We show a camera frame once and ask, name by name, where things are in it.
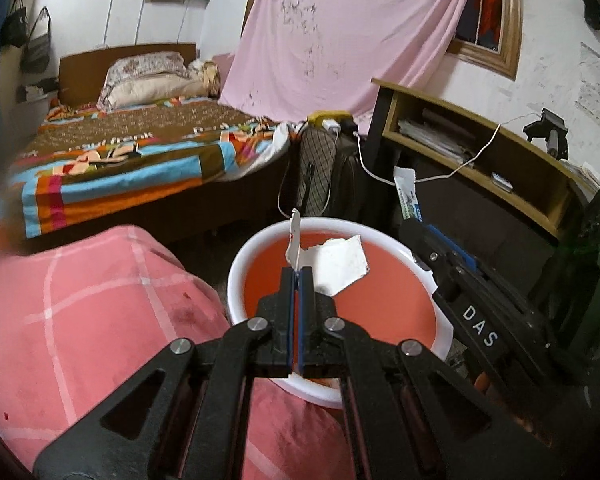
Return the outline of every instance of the wooden headboard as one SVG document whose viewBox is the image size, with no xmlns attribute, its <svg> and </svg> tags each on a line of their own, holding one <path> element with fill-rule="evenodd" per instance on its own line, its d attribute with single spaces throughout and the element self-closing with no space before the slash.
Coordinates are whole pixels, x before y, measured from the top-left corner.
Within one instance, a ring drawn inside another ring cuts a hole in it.
<svg viewBox="0 0 600 480">
<path fill-rule="evenodd" d="M 117 46 L 101 50 L 90 50 L 81 54 L 63 57 L 60 60 L 60 91 L 62 104 L 77 107 L 98 100 L 109 67 L 123 57 L 138 56 L 169 50 L 179 52 L 184 63 L 196 59 L 195 43 L 155 43 L 131 46 Z"/>
</svg>

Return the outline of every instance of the toothpaste tube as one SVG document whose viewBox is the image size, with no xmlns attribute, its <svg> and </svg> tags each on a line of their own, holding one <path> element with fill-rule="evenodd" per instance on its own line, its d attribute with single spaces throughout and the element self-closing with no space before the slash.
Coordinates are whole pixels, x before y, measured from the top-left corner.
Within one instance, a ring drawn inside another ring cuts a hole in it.
<svg viewBox="0 0 600 480">
<path fill-rule="evenodd" d="M 422 222 L 420 205 L 416 197 L 416 172 L 411 168 L 394 167 L 395 189 L 398 190 L 398 200 L 402 210 L 402 218 L 417 218 Z"/>
</svg>

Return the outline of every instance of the metal screw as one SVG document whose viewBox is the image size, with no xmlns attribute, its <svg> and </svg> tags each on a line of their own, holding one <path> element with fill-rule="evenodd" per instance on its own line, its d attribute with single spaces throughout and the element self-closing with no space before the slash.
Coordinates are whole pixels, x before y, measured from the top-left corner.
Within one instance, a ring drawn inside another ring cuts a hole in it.
<svg viewBox="0 0 600 480">
<path fill-rule="evenodd" d="M 400 348 L 404 352 L 405 355 L 409 357 L 416 357 L 416 355 L 420 355 L 422 353 L 422 345 L 418 343 L 415 339 L 409 339 L 400 345 Z"/>
<path fill-rule="evenodd" d="M 329 332 L 339 332 L 344 328 L 344 321 L 339 317 L 330 317 L 324 322 L 324 327 Z"/>
<path fill-rule="evenodd" d="M 254 332 L 264 330 L 268 325 L 269 321 L 267 321 L 263 317 L 252 317 L 250 320 L 247 321 L 247 326 L 249 327 L 249 330 L 253 330 Z"/>
<path fill-rule="evenodd" d="M 176 339 L 176 341 L 171 343 L 169 348 L 171 348 L 171 351 L 176 355 L 186 354 L 191 350 L 191 341 L 184 338 Z"/>
</svg>

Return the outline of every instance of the pillow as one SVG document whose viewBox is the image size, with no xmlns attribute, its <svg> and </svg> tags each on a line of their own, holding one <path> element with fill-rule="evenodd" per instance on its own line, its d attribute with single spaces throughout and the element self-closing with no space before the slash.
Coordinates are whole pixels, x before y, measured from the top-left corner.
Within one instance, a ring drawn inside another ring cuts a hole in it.
<svg viewBox="0 0 600 480">
<path fill-rule="evenodd" d="M 152 52 L 117 60 L 107 72 L 98 99 L 98 108 L 106 112 L 113 110 L 113 106 L 109 103 L 109 95 L 120 83 L 161 73 L 177 74 L 181 77 L 189 76 L 189 71 L 184 66 L 184 59 L 177 52 Z"/>
<path fill-rule="evenodd" d="M 177 74 L 158 74 L 131 79 L 111 90 L 107 101 L 111 108 L 144 105 L 172 97 L 207 96 L 200 77 L 181 77 Z"/>
</svg>

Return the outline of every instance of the black handbag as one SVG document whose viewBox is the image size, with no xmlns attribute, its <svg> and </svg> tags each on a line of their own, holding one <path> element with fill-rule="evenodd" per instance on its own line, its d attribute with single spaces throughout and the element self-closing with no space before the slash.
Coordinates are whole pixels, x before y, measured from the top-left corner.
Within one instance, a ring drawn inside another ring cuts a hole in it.
<svg viewBox="0 0 600 480">
<path fill-rule="evenodd" d="M 27 39 L 27 7 L 22 0 L 13 0 L 10 13 L 0 29 L 0 44 L 20 48 Z"/>
<path fill-rule="evenodd" d="M 48 18 L 48 25 L 46 26 L 46 33 L 38 38 L 31 39 L 33 32 L 36 30 L 36 25 L 42 18 Z M 40 74 L 46 70 L 49 66 L 51 59 L 51 16 L 46 7 L 42 7 L 36 21 L 31 27 L 29 38 L 27 40 L 27 46 L 22 54 L 22 60 L 20 61 L 20 69 L 23 72 Z"/>
</svg>

